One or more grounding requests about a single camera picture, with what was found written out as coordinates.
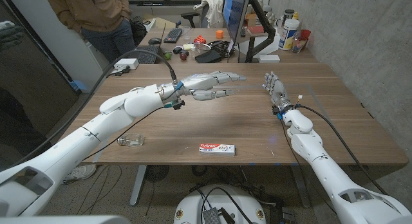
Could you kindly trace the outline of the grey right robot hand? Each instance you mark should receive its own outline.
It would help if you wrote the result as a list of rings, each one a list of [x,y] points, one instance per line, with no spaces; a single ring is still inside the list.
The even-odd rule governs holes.
[[[269,92],[271,102],[280,112],[286,112],[293,107],[283,83],[275,73],[265,74],[263,88]]]

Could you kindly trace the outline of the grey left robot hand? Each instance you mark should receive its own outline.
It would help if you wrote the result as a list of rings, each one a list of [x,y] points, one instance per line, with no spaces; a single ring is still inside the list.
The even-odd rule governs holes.
[[[192,95],[195,100],[205,101],[234,94],[233,90],[214,91],[214,86],[246,79],[246,76],[237,73],[214,71],[185,77],[175,86],[172,83],[162,84],[158,86],[158,91],[164,103],[176,100],[182,95]]]

